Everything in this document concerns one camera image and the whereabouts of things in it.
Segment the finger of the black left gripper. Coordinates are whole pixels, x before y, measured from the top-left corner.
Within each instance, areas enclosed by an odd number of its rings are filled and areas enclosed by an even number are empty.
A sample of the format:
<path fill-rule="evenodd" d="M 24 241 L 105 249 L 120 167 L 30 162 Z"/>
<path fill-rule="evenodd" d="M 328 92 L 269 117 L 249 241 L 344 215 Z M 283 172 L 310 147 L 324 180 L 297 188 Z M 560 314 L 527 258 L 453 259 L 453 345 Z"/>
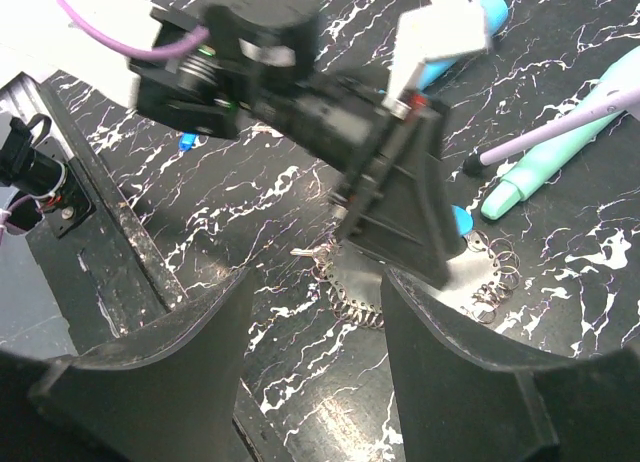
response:
<path fill-rule="evenodd" d="M 441 175 L 442 114 L 413 114 L 391 126 L 356 179 L 335 238 L 442 288 L 460 246 Z"/>

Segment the lilac music stand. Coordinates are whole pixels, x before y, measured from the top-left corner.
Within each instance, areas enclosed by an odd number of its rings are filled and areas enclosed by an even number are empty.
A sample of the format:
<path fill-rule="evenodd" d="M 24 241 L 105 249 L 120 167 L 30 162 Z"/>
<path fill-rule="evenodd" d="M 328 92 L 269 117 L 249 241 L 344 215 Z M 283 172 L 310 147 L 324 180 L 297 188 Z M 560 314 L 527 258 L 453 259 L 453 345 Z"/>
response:
<path fill-rule="evenodd" d="M 584 110 L 572 111 L 566 116 L 548 122 L 508 142 L 482 153 L 469 156 L 463 163 L 463 172 L 469 176 L 480 174 L 485 167 L 504 160 L 551 138 L 585 126 L 611 114 L 627 111 L 639 105 L 639 86 L 623 89 L 608 88 L 604 97 L 589 104 Z"/>

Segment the key with blue tag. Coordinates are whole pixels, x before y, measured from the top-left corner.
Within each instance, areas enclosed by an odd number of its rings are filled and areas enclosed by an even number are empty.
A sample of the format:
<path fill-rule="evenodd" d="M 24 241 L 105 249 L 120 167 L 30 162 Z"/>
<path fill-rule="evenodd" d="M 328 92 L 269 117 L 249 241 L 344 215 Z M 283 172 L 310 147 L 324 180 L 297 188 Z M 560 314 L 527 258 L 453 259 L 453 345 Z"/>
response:
<path fill-rule="evenodd" d="M 183 133 L 178 142 L 180 152 L 188 152 L 204 145 L 208 140 L 206 135 Z"/>

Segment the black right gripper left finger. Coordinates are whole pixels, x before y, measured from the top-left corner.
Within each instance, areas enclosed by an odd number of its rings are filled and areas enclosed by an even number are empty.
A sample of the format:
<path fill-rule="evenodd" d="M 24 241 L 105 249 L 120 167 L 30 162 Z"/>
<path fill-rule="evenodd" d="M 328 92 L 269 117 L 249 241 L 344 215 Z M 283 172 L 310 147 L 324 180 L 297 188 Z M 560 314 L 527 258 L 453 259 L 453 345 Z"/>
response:
<path fill-rule="evenodd" d="M 227 460 L 253 283 L 243 269 L 126 336 L 52 364 L 30 401 L 103 460 Z"/>

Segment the blue toy microphone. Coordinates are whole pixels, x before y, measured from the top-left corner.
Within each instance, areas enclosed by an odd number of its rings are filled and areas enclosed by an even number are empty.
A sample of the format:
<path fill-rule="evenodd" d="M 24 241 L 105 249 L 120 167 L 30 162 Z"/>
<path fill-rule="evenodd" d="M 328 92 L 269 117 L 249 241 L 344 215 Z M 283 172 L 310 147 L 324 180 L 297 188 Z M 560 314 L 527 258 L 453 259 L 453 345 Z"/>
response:
<path fill-rule="evenodd" d="M 386 95 L 400 96 L 410 78 L 426 88 L 459 58 L 489 49 L 508 17 L 505 0 L 429 0 L 398 19 Z"/>

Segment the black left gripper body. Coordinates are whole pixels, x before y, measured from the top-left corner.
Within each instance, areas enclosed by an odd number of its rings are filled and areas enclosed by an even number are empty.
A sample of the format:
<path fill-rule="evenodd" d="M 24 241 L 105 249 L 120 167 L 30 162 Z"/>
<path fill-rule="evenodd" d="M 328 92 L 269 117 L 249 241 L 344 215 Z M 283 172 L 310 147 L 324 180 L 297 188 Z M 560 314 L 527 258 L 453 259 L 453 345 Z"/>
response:
<path fill-rule="evenodd" d="M 397 66 L 380 92 L 382 68 L 316 70 L 316 10 L 216 4 L 203 11 L 202 20 L 237 99 L 251 115 L 348 181 L 384 177 L 407 159 L 439 169 L 445 107 L 422 94 L 424 64 L 417 57 Z"/>

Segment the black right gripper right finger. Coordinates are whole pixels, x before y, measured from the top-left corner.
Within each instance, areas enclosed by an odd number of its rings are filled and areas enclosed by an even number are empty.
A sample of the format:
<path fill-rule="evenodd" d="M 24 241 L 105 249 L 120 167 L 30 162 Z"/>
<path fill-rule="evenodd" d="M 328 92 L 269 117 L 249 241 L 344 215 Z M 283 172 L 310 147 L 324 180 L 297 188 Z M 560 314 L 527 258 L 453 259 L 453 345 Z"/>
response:
<path fill-rule="evenodd" d="M 639 344 L 591 359 L 498 334 L 387 273 L 386 344 L 409 461 L 635 461 Z"/>

